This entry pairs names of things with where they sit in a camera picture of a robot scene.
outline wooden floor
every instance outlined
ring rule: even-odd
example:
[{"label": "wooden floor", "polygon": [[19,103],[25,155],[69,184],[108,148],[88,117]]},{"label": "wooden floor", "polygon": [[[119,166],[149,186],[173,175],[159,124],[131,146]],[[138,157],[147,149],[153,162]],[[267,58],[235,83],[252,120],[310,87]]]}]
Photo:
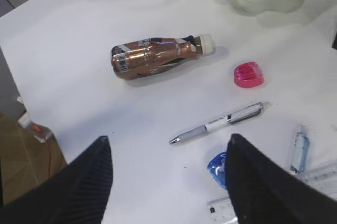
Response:
[{"label": "wooden floor", "polygon": [[[52,153],[52,175],[66,166],[55,140],[48,141]],[[0,114],[0,158],[4,204],[48,179],[49,151],[32,134]]]}]

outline white pen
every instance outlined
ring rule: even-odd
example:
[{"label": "white pen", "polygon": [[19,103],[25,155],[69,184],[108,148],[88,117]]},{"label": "white pen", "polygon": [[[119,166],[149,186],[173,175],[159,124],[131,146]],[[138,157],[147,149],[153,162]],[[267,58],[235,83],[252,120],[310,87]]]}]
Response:
[{"label": "white pen", "polygon": [[178,142],[186,142],[188,140],[191,140],[205,133],[212,132],[220,127],[223,127],[226,125],[232,125],[232,124],[238,123],[239,121],[243,121],[243,120],[247,120],[249,118],[255,117],[262,112],[263,108],[264,106],[261,102],[248,106],[232,114],[213,120],[205,125],[196,127],[188,132],[178,135],[176,138],[171,140],[169,144],[177,144]]}]

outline bottle neck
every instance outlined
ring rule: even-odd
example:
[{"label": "bottle neck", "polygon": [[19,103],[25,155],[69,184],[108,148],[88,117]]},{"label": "bottle neck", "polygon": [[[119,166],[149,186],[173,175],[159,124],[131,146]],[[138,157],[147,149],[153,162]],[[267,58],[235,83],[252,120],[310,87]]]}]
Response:
[{"label": "bottle neck", "polygon": [[195,40],[195,47],[196,47],[196,52],[198,55],[202,55],[204,54],[203,50],[202,50],[202,44],[201,44],[201,38],[199,36],[194,38]]}]

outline white bottle cap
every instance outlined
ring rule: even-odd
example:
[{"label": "white bottle cap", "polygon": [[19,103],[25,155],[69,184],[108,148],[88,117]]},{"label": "white bottle cap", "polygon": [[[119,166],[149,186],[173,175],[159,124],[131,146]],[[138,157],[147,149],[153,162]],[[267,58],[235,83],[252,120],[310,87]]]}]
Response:
[{"label": "white bottle cap", "polygon": [[203,55],[210,54],[214,51],[215,46],[213,44],[213,41],[210,35],[208,34],[201,35],[200,40],[201,40],[201,47],[202,47]]}]

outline pen tip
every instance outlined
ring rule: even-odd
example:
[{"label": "pen tip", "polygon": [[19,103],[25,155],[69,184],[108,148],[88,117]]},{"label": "pen tip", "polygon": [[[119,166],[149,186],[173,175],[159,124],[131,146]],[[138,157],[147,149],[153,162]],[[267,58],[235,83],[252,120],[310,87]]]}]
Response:
[{"label": "pen tip", "polygon": [[180,137],[176,137],[173,140],[169,142],[169,144],[176,144],[177,142],[180,142]]}]

